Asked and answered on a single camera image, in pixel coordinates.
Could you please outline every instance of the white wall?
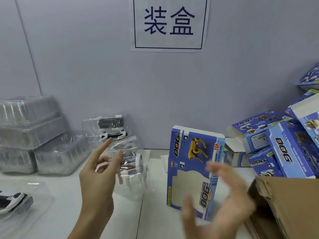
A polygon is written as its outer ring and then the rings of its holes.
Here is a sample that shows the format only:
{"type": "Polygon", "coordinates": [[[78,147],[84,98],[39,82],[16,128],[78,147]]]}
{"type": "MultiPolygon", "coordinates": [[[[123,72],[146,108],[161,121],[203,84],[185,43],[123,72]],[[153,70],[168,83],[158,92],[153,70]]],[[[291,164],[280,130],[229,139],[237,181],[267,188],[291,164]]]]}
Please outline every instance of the white wall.
{"type": "Polygon", "coordinates": [[[14,0],[0,4],[0,97],[40,95],[14,0]]]}
{"type": "Polygon", "coordinates": [[[75,129],[131,115],[146,148],[172,126],[214,132],[298,96],[318,61],[319,0],[211,0],[201,53],[131,52],[128,0],[18,0],[45,94],[75,129]]]}

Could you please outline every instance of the white paper sign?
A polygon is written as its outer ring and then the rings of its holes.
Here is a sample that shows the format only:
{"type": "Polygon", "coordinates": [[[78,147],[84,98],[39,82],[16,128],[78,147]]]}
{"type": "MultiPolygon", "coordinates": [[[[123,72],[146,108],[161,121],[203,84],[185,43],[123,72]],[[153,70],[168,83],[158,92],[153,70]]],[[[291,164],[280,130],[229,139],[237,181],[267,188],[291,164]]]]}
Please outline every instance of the white paper sign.
{"type": "Polygon", "coordinates": [[[200,52],[210,0],[130,0],[132,51],[200,52]]]}

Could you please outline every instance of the plastic blister packaging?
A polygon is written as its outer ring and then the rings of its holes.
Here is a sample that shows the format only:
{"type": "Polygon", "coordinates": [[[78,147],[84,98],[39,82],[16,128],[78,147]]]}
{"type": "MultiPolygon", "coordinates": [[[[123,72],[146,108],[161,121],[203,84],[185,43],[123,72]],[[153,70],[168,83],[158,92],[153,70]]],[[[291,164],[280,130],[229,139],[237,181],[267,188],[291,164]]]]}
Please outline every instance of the plastic blister packaging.
{"type": "Polygon", "coordinates": [[[121,140],[130,133],[125,115],[104,116],[82,121],[83,134],[92,148],[98,148],[108,138],[121,140]]]}
{"type": "Polygon", "coordinates": [[[0,147],[36,149],[68,130],[64,117],[57,117],[30,128],[0,128],[0,147]]]}
{"type": "Polygon", "coordinates": [[[0,167],[3,173],[32,174],[37,171],[33,150],[16,148],[0,148],[0,167]]]}
{"type": "Polygon", "coordinates": [[[141,200],[145,192],[146,163],[143,149],[136,136],[113,143],[109,150],[112,160],[118,150],[123,152],[123,161],[118,169],[114,192],[129,200],[141,200]]]}
{"type": "Polygon", "coordinates": [[[43,182],[0,180],[1,239],[21,238],[53,199],[43,182]]]}
{"type": "Polygon", "coordinates": [[[58,114],[52,96],[20,96],[0,101],[0,126],[29,127],[58,114]]]}
{"type": "Polygon", "coordinates": [[[65,132],[35,152],[38,173],[70,175],[90,154],[85,136],[65,132]]]}

